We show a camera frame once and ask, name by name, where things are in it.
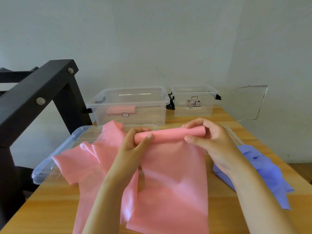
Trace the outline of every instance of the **gray wall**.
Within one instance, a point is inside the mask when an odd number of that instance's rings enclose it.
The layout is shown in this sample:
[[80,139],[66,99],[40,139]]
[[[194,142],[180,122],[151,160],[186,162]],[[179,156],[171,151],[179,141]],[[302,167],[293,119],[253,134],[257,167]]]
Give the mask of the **gray wall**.
[[[0,0],[0,66],[29,70],[51,59],[72,58],[80,69],[76,79],[85,101],[103,88],[210,84],[223,93],[224,108],[237,119],[259,109],[261,91],[250,90],[257,103],[247,102],[249,110],[239,116],[242,108],[231,107],[230,93],[265,84],[258,118],[241,123],[283,159],[290,154],[289,159],[312,160],[308,127],[290,114],[301,111],[307,120],[311,110],[311,3]],[[284,135],[278,137],[276,131]],[[15,163],[37,166],[68,135],[50,104],[12,146]]]

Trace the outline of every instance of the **plastic container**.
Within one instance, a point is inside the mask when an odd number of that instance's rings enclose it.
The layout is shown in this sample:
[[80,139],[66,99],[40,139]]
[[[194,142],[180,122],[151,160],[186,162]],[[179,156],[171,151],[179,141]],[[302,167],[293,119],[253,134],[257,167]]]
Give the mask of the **plastic container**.
[[86,104],[98,125],[111,120],[125,124],[165,125],[166,105],[170,103],[164,87],[105,89]]
[[218,91],[209,85],[171,86],[174,116],[210,117]]
[[[145,126],[151,130],[158,130],[158,126],[153,124],[144,125],[124,125],[123,131],[128,132],[133,127]],[[102,126],[82,126],[76,129],[72,135],[65,140],[49,157],[43,160],[34,170],[32,178],[35,184],[40,185],[48,176],[52,179],[59,179],[62,174],[53,160],[54,155],[58,155],[64,150],[80,145],[82,142],[93,143],[102,133]]]

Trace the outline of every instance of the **person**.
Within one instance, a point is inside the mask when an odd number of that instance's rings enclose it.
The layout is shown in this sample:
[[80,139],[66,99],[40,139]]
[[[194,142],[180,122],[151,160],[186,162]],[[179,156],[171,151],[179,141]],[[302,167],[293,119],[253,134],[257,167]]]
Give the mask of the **person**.
[[[292,221],[267,188],[263,179],[242,155],[224,127],[204,118],[183,125],[185,128],[204,125],[204,138],[186,136],[190,144],[198,145],[209,153],[213,162],[231,179],[251,234],[297,234]],[[140,159],[153,140],[150,133],[138,146],[134,136],[147,128],[131,129],[98,192],[83,234],[119,233],[121,198],[137,170]]]

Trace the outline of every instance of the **black chair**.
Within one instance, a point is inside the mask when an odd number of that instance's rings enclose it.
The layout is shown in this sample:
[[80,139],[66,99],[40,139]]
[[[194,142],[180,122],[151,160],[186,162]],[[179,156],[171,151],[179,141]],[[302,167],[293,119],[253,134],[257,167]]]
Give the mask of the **black chair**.
[[91,125],[75,74],[74,60],[51,60],[30,71],[0,68],[0,83],[18,83],[0,92],[0,230],[34,191],[32,169],[14,165],[10,146],[53,100],[69,133]]

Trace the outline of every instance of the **pink fabric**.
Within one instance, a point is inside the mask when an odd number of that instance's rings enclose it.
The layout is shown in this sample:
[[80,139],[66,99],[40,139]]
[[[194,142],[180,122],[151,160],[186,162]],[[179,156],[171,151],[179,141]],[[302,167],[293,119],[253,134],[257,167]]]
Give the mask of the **pink fabric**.
[[135,113],[135,105],[123,105],[123,106],[111,106],[107,109],[107,115],[114,115],[114,114],[122,114],[122,113]]
[[[150,133],[150,131],[137,133],[135,135],[135,144],[139,144]],[[206,129],[204,126],[197,126],[192,129],[180,127],[166,130],[155,130],[152,131],[152,133],[154,134],[153,143],[160,143],[171,140],[184,139],[186,135],[203,137],[206,134]]]
[[[53,157],[68,183],[79,183],[74,234],[82,232],[124,137],[122,124],[111,121],[94,143],[83,142]],[[145,188],[137,194],[137,170],[123,193],[120,223],[148,234],[208,233],[204,150],[184,140],[155,143],[143,155],[141,166]]]

